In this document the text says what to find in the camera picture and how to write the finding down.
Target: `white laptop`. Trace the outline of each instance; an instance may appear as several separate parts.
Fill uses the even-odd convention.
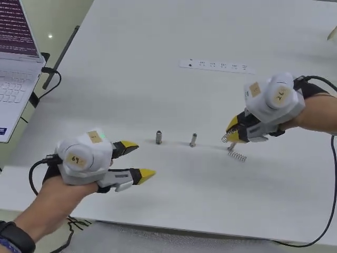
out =
[[[10,140],[44,65],[21,1],[1,0],[0,142]]]

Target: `number sticker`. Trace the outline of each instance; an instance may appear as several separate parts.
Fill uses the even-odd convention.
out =
[[[102,139],[99,136],[99,134],[97,133],[97,131],[88,132],[88,135],[89,135],[89,138],[92,141],[92,143],[100,143],[100,142],[102,142]]]
[[[251,86],[249,86],[249,89],[251,90],[253,98],[261,93],[259,84],[257,82],[255,82]]]
[[[66,161],[68,163],[73,164],[73,165],[79,166],[82,169],[84,169],[84,167],[86,165],[86,160],[85,159],[83,159],[83,158],[81,158],[78,155],[75,155],[73,153],[69,153],[68,154]]]
[[[281,105],[284,103],[285,99],[289,96],[290,90],[287,87],[279,87],[274,96],[274,103]]]

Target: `power outlet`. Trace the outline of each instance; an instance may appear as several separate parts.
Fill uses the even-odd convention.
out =
[[[245,64],[213,62],[207,60],[180,60],[179,67],[198,70],[214,70],[232,73],[255,74],[255,71]]]

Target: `white table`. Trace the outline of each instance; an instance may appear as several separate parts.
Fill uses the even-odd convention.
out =
[[[29,167],[58,140],[99,126],[111,140],[140,145],[115,168],[157,175],[122,193],[89,196],[74,216],[315,239],[332,204],[330,137],[295,129],[238,145],[246,163],[226,155],[221,137],[244,109],[247,82],[281,71],[337,80],[337,46],[326,41],[336,16],[337,5],[309,0],[96,0],[61,63],[62,85],[40,103],[0,177],[0,208],[24,210],[34,199]],[[246,63],[257,75],[178,67],[190,57]],[[190,148],[194,132],[197,146]],[[45,169],[36,170],[36,185]],[[335,218],[320,243],[337,245],[336,237]]]

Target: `human hand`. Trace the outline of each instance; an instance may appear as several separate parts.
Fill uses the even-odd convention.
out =
[[[280,125],[281,130],[301,127],[308,130],[337,133],[337,99],[319,93],[305,100],[304,110],[294,119]]]
[[[14,222],[37,242],[57,230],[82,199],[97,190],[96,182],[69,186],[61,176],[49,178],[34,202]]]

